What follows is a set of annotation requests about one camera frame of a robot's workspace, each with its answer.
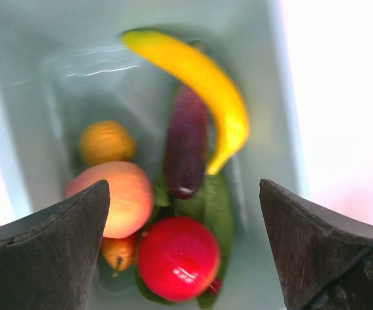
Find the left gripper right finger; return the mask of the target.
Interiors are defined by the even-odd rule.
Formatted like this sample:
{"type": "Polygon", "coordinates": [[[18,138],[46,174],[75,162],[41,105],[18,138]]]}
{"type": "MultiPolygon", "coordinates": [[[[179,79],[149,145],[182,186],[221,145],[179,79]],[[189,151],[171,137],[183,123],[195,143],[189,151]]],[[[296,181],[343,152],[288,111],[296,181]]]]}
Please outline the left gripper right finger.
{"type": "Polygon", "coordinates": [[[260,181],[262,216],[287,309],[373,310],[373,225],[260,181]]]}

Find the fake small peach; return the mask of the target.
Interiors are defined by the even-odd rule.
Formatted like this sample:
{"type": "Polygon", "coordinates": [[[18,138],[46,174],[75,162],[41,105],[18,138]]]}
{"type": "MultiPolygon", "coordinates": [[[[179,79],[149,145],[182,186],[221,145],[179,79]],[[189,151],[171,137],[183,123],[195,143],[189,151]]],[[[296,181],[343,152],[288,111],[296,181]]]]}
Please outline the fake small peach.
{"type": "Polygon", "coordinates": [[[142,228],[153,210],[153,186],[136,164],[111,161],[86,169],[65,189],[70,197],[100,180],[109,184],[110,205],[103,236],[126,238],[142,228]]]}

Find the fake green vegetable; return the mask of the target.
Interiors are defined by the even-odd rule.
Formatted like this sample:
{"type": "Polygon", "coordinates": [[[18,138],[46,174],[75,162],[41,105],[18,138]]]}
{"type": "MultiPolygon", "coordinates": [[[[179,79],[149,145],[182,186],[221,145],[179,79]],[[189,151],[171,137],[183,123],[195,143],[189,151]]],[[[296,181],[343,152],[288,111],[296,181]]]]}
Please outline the fake green vegetable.
{"type": "MultiPolygon", "coordinates": [[[[209,229],[220,245],[221,261],[215,279],[203,293],[192,298],[197,300],[200,309],[213,309],[222,291],[222,283],[228,270],[233,247],[232,206],[228,185],[224,176],[222,174],[206,176],[203,187],[194,198],[190,200],[174,199],[170,209],[172,213],[165,218],[172,216],[193,218],[209,229]]],[[[143,236],[145,236],[151,226],[144,232],[143,236]]],[[[170,302],[150,291],[140,278],[138,263],[135,269],[135,279],[139,291],[147,300],[164,305],[181,303],[170,302]]]]}

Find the fake orange fruit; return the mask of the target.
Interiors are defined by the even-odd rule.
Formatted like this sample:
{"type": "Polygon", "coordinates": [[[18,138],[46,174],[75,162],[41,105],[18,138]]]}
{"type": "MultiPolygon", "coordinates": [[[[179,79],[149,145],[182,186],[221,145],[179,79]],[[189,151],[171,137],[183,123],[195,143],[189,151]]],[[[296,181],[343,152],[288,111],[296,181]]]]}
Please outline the fake orange fruit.
{"type": "Polygon", "coordinates": [[[120,123],[106,120],[90,124],[81,134],[79,151],[92,167],[110,161],[131,161],[136,142],[120,123]]]}

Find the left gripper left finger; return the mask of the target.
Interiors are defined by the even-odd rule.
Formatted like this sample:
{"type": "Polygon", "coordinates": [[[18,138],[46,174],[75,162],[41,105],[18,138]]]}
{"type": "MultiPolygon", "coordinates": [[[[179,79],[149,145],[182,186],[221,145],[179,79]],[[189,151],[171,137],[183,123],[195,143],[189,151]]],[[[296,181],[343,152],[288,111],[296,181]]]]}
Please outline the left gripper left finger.
{"type": "Polygon", "coordinates": [[[0,226],[0,309],[84,309],[109,204],[101,180],[0,226]]]}

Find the fake red yellow apple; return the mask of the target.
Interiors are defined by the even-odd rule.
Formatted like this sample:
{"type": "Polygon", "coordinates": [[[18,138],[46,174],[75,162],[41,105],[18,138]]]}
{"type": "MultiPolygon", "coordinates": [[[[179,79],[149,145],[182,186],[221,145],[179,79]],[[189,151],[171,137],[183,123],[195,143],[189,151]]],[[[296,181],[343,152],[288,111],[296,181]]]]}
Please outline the fake red yellow apple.
{"type": "Polygon", "coordinates": [[[220,245],[202,223],[187,216],[158,220],[140,241],[140,278],[154,294],[185,302],[203,293],[215,279],[220,245]]]}

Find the fake purple eggplant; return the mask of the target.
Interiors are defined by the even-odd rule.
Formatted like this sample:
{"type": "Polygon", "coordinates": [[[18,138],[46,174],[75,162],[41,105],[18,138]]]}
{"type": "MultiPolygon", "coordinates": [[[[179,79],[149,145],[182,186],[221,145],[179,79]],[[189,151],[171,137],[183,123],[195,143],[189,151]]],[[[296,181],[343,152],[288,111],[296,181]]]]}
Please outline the fake purple eggplant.
{"type": "Polygon", "coordinates": [[[209,116],[202,99],[179,85],[167,132],[164,176],[171,193],[192,198],[203,183],[208,155],[209,116]]]}

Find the fake yellow banana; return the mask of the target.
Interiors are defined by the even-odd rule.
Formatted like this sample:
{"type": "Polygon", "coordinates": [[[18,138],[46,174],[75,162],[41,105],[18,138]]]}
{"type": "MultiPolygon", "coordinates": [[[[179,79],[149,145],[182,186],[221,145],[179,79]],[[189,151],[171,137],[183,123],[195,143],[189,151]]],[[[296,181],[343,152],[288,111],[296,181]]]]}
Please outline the fake yellow banana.
{"type": "Polygon", "coordinates": [[[156,30],[130,30],[121,36],[134,53],[192,88],[215,121],[216,149],[206,172],[216,175],[245,144],[250,122],[245,102],[231,78],[205,53],[156,30]]]}

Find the teal plastic bin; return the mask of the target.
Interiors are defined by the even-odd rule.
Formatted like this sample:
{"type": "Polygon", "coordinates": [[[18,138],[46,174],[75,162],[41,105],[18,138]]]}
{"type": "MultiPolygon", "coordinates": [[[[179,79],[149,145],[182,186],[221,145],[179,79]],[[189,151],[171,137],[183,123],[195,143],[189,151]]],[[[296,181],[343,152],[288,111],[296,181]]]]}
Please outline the teal plastic bin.
{"type": "Polygon", "coordinates": [[[283,309],[259,202],[270,179],[302,191],[300,139],[277,1],[0,1],[0,169],[16,220],[63,198],[84,168],[83,129],[113,119],[160,170],[176,79],[120,36],[155,28],[199,40],[247,104],[250,136],[223,174],[235,240],[215,309],[283,309]]]}

